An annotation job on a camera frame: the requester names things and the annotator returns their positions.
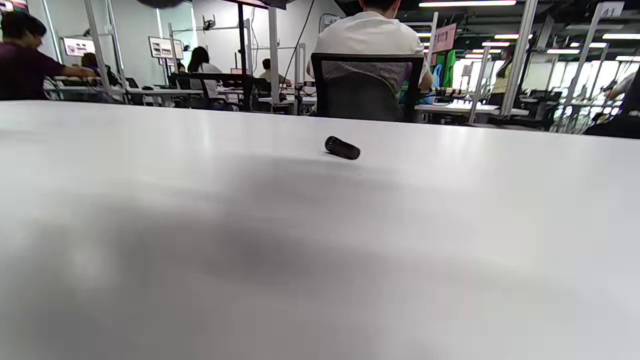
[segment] black chair backrest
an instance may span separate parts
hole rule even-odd
[[[343,119],[381,120],[395,122],[413,121],[414,107],[420,97],[420,73],[424,64],[422,55],[311,55],[317,90],[317,114],[321,117]],[[340,65],[336,74],[327,74],[328,66]],[[363,65],[370,71],[356,70]],[[397,89],[408,80],[408,91],[404,95],[404,109],[399,104],[396,90],[390,83],[371,71],[373,65],[393,67],[398,74]]]
[[[258,97],[271,97],[271,83],[267,79],[256,78],[253,80]]]
[[[134,78],[126,78],[126,80],[127,80],[127,84],[129,85],[130,88],[132,88],[132,89],[140,88],[140,86],[138,86],[138,83],[136,82],[136,80]]]

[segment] metal pole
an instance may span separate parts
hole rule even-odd
[[[269,7],[269,48],[271,50],[271,103],[280,102],[280,73],[278,71],[278,32],[276,8]]]
[[[244,12],[242,3],[238,3],[238,28],[240,29],[240,64],[242,64],[243,106],[250,107],[251,86],[246,73],[246,46],[244,44]]]
[[[486,64],[489,62],[489,50],[491,47],[487,46],[484,48],[484,53],[482,55],[482,62],[480,63],[480,75],[478,75],[478,80],[476,82],[476,92],[474,94],[474,102],[471,104],[471,114],[469,114],[469,124],[473,124],[476,119],[476,109],[478,106],[478,100],[480,99],[480,86],[482,86],[482,80],[484,78],[484,72],[486,71]]]
[[[84,0],[84,7],[86,8],[86,16],[89,20],[89,29],[91,29],[91,38],[95,46],[95,57],[98,60],[98,67],[100,68],[100,74],[102,78],[102,88],[107,93],[107,101],[113,102],[113,91],[109,84],[109,76],[107,76],[107,67],[104,64],[104,58],[102,57],[102,46],[100,45],[100,37],[98,36],[98,27],[95,24],[95,17],[93,16],[93,8],[91,6],[91,0]]]
[[[536,6],[538,0],[527,0],[524,7],[524,13],[522,14],[522,23],[520,24],[520,36],[516,43],[516,51],[511,61],[511,75],[507,82],[507,91],[504,94],[504,101],[502,102],[502,109],[500,114],[502,116],[509,116],[511,114],[511,108],[513,102],[516,99],[516,93],[518,92],[518,83],[520,80],[520,71],[527,51],[527,44],[529,43],[529,34],[531,33],[531,26],[533,25],[533,18],[536,16]]]
[[[251,31],[251,19],[244,21],[246,32],[249,37],[246,39],[246,66],[249,68],[249,74],[253,75],[253,33]]]
[[[433,56],[433,46],[435,45],[436,30],[438,29],[438,12],[433,13],[433,21],[431,22],[431,38],[429,38],[429,52],[427,53],[427,66],[431,66],[431,57]]]
[[[116,20],[113,15],[113,7],[111,0],[107,0],[107,16],[109,19],[109,25],[111,26],[111,38],[113,39],[113,47],[115,51],[116,64],[118,66],[118,75],[122,82],[122,87],[127,87],[127,77],[124,74],[124,64],[122,63],[122,53],[120,52],[120,39],[118,38],[118,31],[116,30]]]
[[[564,99],[564,106],[562,108],[562,112],[560,113],[560,119],[558,119],[556,133],[560,132],[560,128],[562,127],[562,120],[564,118],[564,113],[566,112],[566,108],[573,101],[573,93],[575,92],[575,87],[578,85],[578,79],[580,79],[580,72],[582,71],[582,66],[584,65],[584,62],[587,60],[589,45],[591,45],[591,42],[593,41],[593,35],[596,32],[596,27],[598,26],[598,22],[600,21],[601,14],[602,14],[602,3],[598,3],[598,6],[596,6],[596,12],[593,14],[593,19],[591,19],[591,26],[589,27],[589,32],[587,33],[587,39],[584,41],[584,44],[582,45],[582,52],[580,53],[580,61],[578,61],[578,68],[575,71],[575,76],[571,80],[571,85],[569,85],[566,98]]]
[[[294,101],[293,101],[293,113],[298,115],[298,97],[300,96],[300,91],[298,90],[298,81],[300,80],[300,45],[294,50],[295,62],[294,62],[294,71],[293,74],[293,90],[294,90]]]
[[[549,73],[549,78],[547,79],[547,87],[545,88],[545,91],[549,91],[549,86],[551,86],[551,78],[554,75],[554,70],[556,69],[556,64],[558,64],[558,58],[560,58],[560,55],[555,55],[554,59],[552,61],[553,65],[551,65],[551,72]]]
[[[173,56],[173,71],[178,73],[178,56],[176,55],[176,52],[175,52],[175,42],[173,42],[173,26],[171,26],[171,22],[169,23],[169,41],[171,42],[171,52],[173,53],[172,54],[172,56]],[[167,75],[166,79],[167,79],[167,83],[168,83],[168,81],[169,81],[169,77],[168,76],[170,75],[168,71],[166,72],[166,75]]]
[[[600,70],[602,70],[602,64],[607,57],[607,52],[609,51],[609,43],[605,45],[602,50],[602,55],[600,56],[600,64],[598,65],[598,70],[596,71],[596,78],[593,80],[593,86],[591,87],[591,92],[589,93],[589,100],[593,97],[593,91],[596,90],[596,83],[598,82],[598,76],[600,76]]]

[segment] green cloth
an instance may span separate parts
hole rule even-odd
[[[453,65],[456,64],[456,51],[449,51],[447,54],[447,59],[443,65],[442,69],[442,80],[440,82],[440,86],[444,88],[452,88],[453,87]]]

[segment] woman with black hair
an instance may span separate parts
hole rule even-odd
[[[496,74],[495,84],[493,85],[491,96],[487,102],[489,105],[502,106],[504,93],[507,92],[507,83],[509,83],[509,77],[511,75],[511,62],[513,61],[514,51],[514,46],[508,46],[502,50],[501,58],[504,60],[504,64],[502,64]]]
[[[222,71],[217,68],[217,66],[211,65],[209,63],[209,53],[207,52],[207,49],[202,46],[198,46],[193,49],[193,52],[191,53],[191,61],[189,62],[189,66],[187,66],[187,70],[191,74],[197,72],[214,74],[222,73]],[[204,84],[207,87],[207,93],[209,94],[209,97],[218,96],[218,84],[215,80],[205,80]],[[201,90],[202,84],[200,80],[191,79],[191,88],[193,90]]]

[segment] fluorescent light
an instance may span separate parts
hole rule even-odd
[[[623,40],[639,40],[640,34],[605,34],[602,38],[623,39]]]
[[[581,43],[579,42],[572,42],[571,45],[569,45],[570,47],[579,47],[582,46]],[[589,44],[589,47],[606,47],[607,43],[606,42],[592,42]]]
[[[509,46],[510,42],[483,42],[482,46]]]
[[[520,34],[501,34],[501,35],[495,35],[494,38],[519,38]]]
[[[616,61],[640,61],[640,56],[618,56]]]
[[[579,49],[549,49],[547,54],[579,54]]]
[[[473,49],[473,50],[471,50],[471,52],[472,53],[483,53],[484,49]],[[491,49],[491,50],[489,50],[489,53],[492,53],[492,54],[497,54],[497,53],[501,53],[501,52],[502,52],[502,50],[500,50],[500,49]]]
[[[515,0],[489,0],[489,1],[444,1],[436,3],[421,3],[421,8],[439,8],[445,6],[509,6],[516,5]]]

